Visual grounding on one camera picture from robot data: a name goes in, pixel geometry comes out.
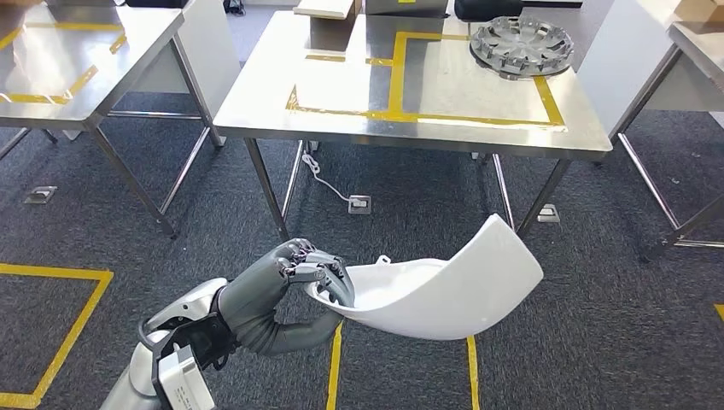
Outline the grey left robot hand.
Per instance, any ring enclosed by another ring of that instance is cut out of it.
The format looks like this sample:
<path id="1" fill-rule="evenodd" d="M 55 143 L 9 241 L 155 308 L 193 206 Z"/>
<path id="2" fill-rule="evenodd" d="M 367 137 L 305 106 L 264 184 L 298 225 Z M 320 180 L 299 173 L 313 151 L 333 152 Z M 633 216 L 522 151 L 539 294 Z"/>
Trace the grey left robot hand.
<path id="1" fill-rule="evenodd" d="M 304 238 L 281 243 L 229 282 L 219 293 L 218 308 L 238 346 L 275 355 L 309 349 L 333 336 L 342 316 L 333 310 L 307 323 L 280 323 L 277 304 L 290 285 L 313 283 L 343 307 L 354 304 L 353 281 L 339 256 Z"/>

